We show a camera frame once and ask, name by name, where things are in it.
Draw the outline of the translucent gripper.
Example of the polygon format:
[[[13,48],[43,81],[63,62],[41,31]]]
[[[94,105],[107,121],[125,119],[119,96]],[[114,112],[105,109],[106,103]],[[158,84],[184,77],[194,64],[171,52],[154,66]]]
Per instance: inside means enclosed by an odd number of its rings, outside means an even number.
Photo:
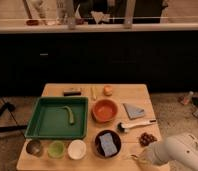
[[[152,166],[153,165],[153,152],[145,148],[137,158],[137,164],[139,166]]]

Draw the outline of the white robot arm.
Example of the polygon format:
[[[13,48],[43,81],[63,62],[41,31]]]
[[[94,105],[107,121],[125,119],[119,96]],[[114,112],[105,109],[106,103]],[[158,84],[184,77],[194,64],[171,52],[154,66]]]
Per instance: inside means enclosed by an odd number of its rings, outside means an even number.
[[[141,152],[138,161],[155,166],[177,161],[193,171],[198,171],[198,139],[191,133],[169,136],[150,143]]]

